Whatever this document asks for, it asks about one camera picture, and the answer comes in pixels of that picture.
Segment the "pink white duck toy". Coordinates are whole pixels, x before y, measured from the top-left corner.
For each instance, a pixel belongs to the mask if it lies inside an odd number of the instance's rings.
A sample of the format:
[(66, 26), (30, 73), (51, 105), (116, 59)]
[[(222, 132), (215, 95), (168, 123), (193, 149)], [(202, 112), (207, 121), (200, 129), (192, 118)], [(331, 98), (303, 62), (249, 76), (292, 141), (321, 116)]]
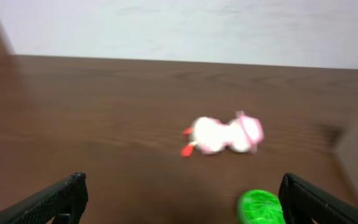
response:
[(236, 153), (256, 152), (264, 139), (260, 121), (242, 111), (228, 123), (208, 116), (196, 118), (183, 134), (188, 137), (181, 150), (183, 157), (190, 156), (194, 149), (203, 154), (216, 154), (227, 147)]

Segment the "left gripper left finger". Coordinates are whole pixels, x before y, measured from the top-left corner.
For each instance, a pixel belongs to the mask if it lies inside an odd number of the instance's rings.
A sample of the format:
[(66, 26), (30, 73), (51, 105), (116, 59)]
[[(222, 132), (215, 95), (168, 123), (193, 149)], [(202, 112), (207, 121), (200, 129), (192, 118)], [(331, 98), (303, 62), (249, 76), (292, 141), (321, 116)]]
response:
[(0, 211), (0, 224), (77, 224), (86, 209), (86, 174), (76, 172)]

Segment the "green round plastic toy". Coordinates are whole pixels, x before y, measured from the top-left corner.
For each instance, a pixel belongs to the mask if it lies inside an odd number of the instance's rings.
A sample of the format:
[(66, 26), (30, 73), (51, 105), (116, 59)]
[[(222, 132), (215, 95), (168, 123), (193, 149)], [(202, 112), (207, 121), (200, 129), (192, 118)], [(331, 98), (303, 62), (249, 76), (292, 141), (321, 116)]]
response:
[(285, 224), (278, 197), (266, 190), (244, 192), (237, 201), (237, 214), (242, 224)]

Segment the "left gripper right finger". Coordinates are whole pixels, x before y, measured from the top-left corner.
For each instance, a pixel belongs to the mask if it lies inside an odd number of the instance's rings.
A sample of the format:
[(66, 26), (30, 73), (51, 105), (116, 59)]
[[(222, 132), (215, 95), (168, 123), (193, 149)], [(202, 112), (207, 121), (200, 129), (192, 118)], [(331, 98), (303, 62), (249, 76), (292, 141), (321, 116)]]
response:
[(357, 208), (295, 174), (284, 174), (278, 197), (286, 224), (358, 224)]

